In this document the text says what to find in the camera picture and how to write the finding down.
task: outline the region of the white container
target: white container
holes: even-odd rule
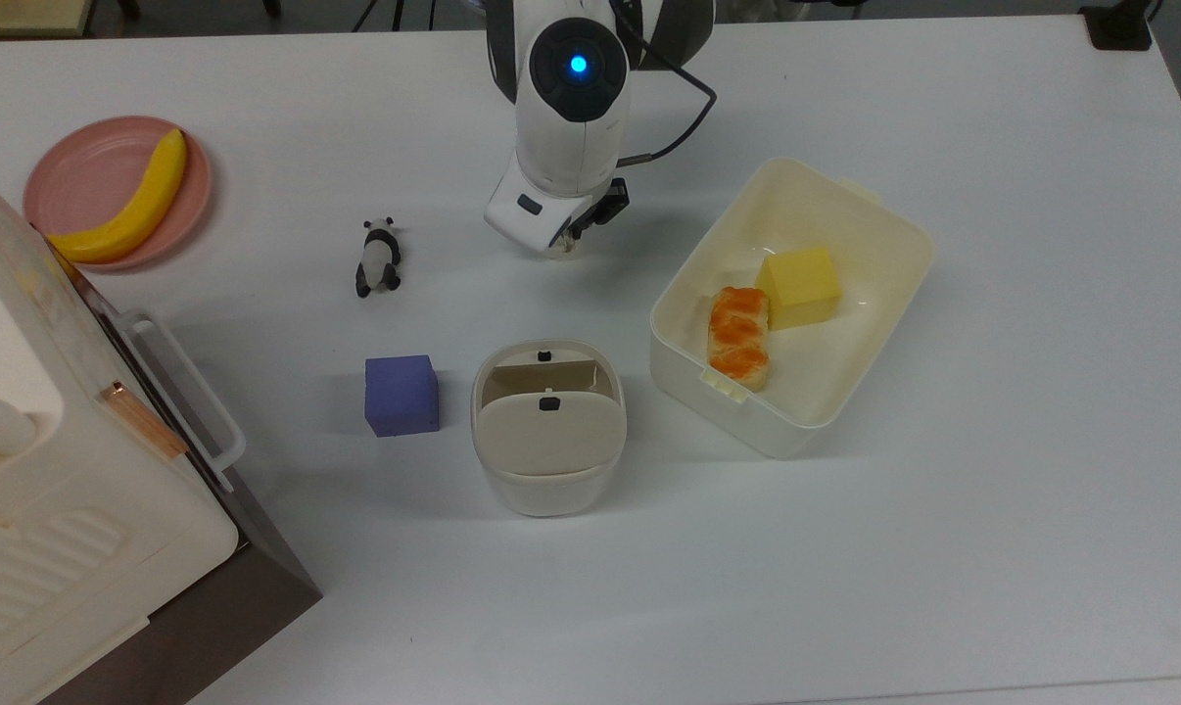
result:
[[[115,381],[151,404],[0,198],[0,705],[48,696],[237,546],[191,462],[104,402]]]
[[[749,392],[707,363],[712,298],[752,286],[765,255],[827,247],[842,286],[835,316],[770,331],[769,380]],[[762,164],[652,308],[657,386],[772,458],[796,456],[839,414],[934,260],[921,228],[850,182],[779,157]]]
[[[510,345],[472,384],[472,446],[515,513],[580,513],[602,495],[626,445],[621,379],[578,340]]]

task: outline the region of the bread roll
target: bread roll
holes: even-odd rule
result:
[[[709,364],[712,370],[759,392],[769,374],[765,332],[769,295],[761,289],[725,287],[712,299],[709,316]]]

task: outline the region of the pink plate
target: pink plate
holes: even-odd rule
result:
[[[39,233],[100,227],[120,213],[146,172],[156,143],[177,129],[159,117],[111,117],[60,139],[39,159],[26,183],[26,218]],[[119,260],[78,265],[91,272],[138,267],[169,253],[195,233],[211,194],[211,167],[185,130],[187,172],[159,227]]]

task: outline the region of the floor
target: floor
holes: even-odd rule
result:
[[[484,0],[372,0],[360,32],[451,31],[484,27],[484,18],[470,2]],[[716,0],[717,21],[743,19],[777,21],[774,1],[783,9],[788,0]],[[1111,0],[1088,0],[1111,5]],[[370,0],[282,0],[282,17],[269,18],[261,0],[138,0],[142,18],[125,21],[116,0],[98,0],[90,20],[94,37],[195,37],[236,34],[307,34],[351,32]],[[1070,14],[1082,0],[868,0],[861,19],[972,17],[973,14]],[[804,21],[850,19],[853,9],[814,2]],[[1151,31],[1161,45],[1174,83],[1181,93],[1181,0],[1166,0]]]

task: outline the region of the black cable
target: black cable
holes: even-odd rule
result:
[[[679,135],[679,138],[671,142],[668,146],[663,148],[659,152],[641,152],[641,155],[634,155],[632,157],[621,157],[621,159],[616,159],[616,168],[620,169],[621,167],[632,167],[635,164],[646,164],[647,162],[654,162],[660,157],[668,155],[668,152],[674,151],[674,149],[677,149],[679,144],[685,142],[685,138],[691,137],[691,133],[693,133],[694,130],[698,129],[699,123],[703,123],[703,118],[705,118],[709,115],[709,111],[711,111],[712,109],[712,104],[717,102],[717,93],[715,92],[715,90],[709,89],[709,86],[704,84],[703,80],[694,78],[689,72],[686,72],[685,68],[681,68],[681,66],[677,66],[677,64],[670,61],[668,59],[663,57],[663,54],[659,54],[657,52],[657,48],[654,48],[654,46],[652,46],[650,41],[645,40],[644,35],[641,35],[641,32],[637,31],[637,28],[634,28],[634,25],[631,24],[629,19],[626,18],[626,9],[622,7],[622,0],[609,0],[609,5],[612,5],[613,14],[616,14],[616,21],[621,22],[622,27],[626,27],[626,32],[629,32],[629,35],[634,37],[634,41],[637,41],[641,46],[641,48],[644,48],[645,52],[647,52],[648,57],[657,58],[657,61],[661,63],[661,66],[667,67],[668,71],[674,72],[674,74],[681,77],[681,79],[685,79],[690,85],[697,86],[697,89],[702,90],[702,92],[706,94],[709,98],[709,102],[703,104],[703,110],[699,111],[699,115],[697,117],[694,117],[694,122],[691,123],[691,126],[689,126],[689,129],[685,129],[684,133]]]
[[[364,13],[359,15],[359,21],[354,27],[352,27],[352,32],[359,32],[359,27],[361,27],[364,25],[364,21],[368,19],[368,13],[372,12],[372,6],[374,5],[377,5],[377,0],[368,0],[367,8],[364,8]]]

